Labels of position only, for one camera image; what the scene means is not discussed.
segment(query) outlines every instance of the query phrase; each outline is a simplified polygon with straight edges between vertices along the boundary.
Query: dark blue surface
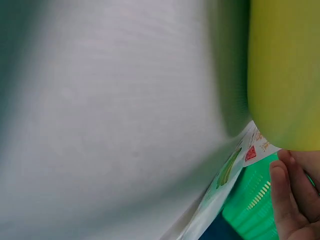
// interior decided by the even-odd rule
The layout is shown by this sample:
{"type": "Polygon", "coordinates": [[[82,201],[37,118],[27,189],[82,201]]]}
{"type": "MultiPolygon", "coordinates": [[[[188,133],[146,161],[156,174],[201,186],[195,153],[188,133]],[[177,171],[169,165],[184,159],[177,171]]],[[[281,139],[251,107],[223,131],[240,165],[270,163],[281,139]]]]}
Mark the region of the dark blue surface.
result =
{"type": "Polygon", "coordinates": [[[199,240],[243,240],[220,213],[199,240]]]}

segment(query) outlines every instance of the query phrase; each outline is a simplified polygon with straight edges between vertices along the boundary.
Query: white fabric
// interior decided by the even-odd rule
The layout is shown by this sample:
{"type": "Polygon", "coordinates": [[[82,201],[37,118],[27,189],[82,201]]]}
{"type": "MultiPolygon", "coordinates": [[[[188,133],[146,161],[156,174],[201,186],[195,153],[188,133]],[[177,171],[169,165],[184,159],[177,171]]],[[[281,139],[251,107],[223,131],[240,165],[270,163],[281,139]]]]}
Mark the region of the white fabric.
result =
{"type": "Polygon", "coordinates": [[[199,197],[237,144],[204,9],[41,3],[1,126],[1,240],[157,240],[199,197]]]}

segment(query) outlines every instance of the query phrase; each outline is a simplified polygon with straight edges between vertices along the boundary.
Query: fingernail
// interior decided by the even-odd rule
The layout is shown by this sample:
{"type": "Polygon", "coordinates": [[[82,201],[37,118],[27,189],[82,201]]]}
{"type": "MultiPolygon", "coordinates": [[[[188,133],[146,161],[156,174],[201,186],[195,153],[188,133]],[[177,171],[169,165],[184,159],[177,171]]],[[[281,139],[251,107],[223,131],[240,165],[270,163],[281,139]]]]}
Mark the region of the fingernail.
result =
{"type": "Polygon", "coordinates": [[[296,160],[294,159],[294,157],[290,157],[290,164],[295,165],[296,164],[296,160]]]}

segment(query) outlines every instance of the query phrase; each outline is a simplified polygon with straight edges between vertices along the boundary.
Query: green plastic basket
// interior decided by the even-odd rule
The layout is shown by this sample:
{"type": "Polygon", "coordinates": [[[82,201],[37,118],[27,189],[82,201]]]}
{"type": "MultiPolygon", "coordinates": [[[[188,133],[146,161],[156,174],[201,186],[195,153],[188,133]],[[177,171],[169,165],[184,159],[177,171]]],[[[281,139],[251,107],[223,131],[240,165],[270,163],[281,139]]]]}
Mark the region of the green plastic basket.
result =
{"type": "Polygon", "coordinates": [[[277,154],[248,166],[222,215],[244,240],[277,240],[271,203],[269,165],[277,154]]]}

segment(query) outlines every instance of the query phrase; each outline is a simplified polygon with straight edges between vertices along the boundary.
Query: red label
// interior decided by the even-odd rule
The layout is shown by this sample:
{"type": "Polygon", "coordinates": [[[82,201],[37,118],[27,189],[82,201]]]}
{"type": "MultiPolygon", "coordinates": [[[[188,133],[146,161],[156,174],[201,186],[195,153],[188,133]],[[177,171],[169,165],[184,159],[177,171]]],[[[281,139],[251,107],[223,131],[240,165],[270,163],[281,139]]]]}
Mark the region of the red label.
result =
{"type": "Polygon", "coordinates": [[[249,151],[245,155],[245,161],[250,161],[257,156],[255,146],[250,147],[249,151]]]}

